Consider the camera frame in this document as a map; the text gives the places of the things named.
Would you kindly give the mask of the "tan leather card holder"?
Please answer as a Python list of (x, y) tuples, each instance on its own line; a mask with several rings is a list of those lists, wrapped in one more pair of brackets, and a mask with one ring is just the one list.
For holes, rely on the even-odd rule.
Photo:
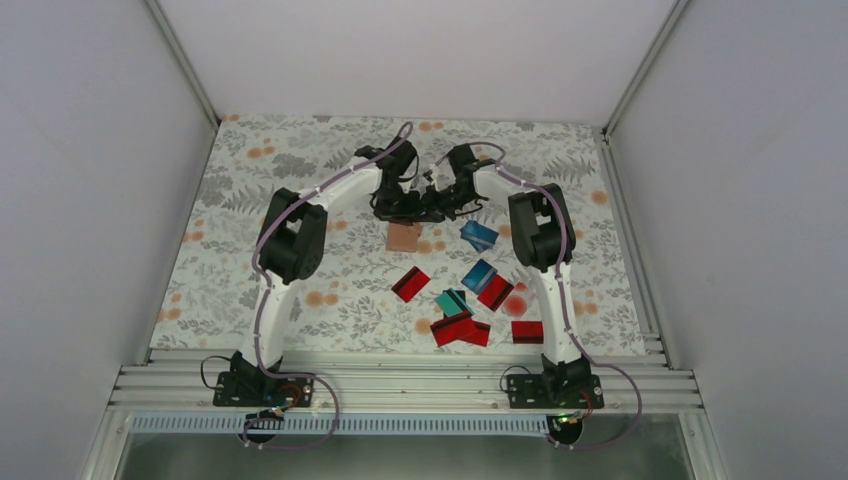
[(387, 224), (386, 250), (389, 252), (414, 253), (418, 250), (418, 242), (422, 226), (418, 223), (410, 225), (390, 222)]

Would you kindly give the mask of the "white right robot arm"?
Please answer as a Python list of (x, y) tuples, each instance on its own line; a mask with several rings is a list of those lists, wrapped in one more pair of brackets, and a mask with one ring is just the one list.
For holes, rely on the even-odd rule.
[(544, 399), (565, 407), (580, 393), (577, 374), (590, 369), (581, 363), (586, 354), (577, 339), (570, 293), (570, 269), (575, 231), (562, 189), (538, 185), (512, 174), (503, 159), (480, 160), (471, 142), (453, 147), (435, 165), (448, 163), (453, 183), (443, 189), (429, 186), (424, 194), (428, 209), (450, 220), (468, 213), (469, 206), (491, 202), (506, 209), (513, 251), (529, 269), (531, 285), (540, 301), (543, 325), (541, 384)]

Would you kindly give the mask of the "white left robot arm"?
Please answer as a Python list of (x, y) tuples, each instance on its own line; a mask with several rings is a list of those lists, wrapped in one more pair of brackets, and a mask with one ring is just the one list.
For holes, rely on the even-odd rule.
[(376, 192), (383, 179), (391, 187), (397, 186), (416, 157), (412, 144), (397, 137), (385, 149), (360, 148), (344, 169), (312, 188), (280, 188), (272, 195), (252, 258), (267, 290), (257, 305), (253, 344), (240, 348), (254, 366), (238, 383), (239, 392), (249, 402), (263, 405), (277, 394), (279, 380), (269, 368), (283, 356), (281, 327), (301, 282), (312, 276), (322, 261), (332, 208)]

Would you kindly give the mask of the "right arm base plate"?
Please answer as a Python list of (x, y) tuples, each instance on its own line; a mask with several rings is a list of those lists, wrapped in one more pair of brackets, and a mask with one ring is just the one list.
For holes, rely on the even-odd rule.
[(548, 387), (540, 374), (509, 374), (505, 390), (512, 409), (602, 409), (603, 389), (596, 375)]

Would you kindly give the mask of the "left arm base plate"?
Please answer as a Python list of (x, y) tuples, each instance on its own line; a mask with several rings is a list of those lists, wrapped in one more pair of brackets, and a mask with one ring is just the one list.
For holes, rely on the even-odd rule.
[(212, 404), (216, 407), (309, 407), (314, 381), (287, 377), (274, 379), (222, 372), (218, 376)]

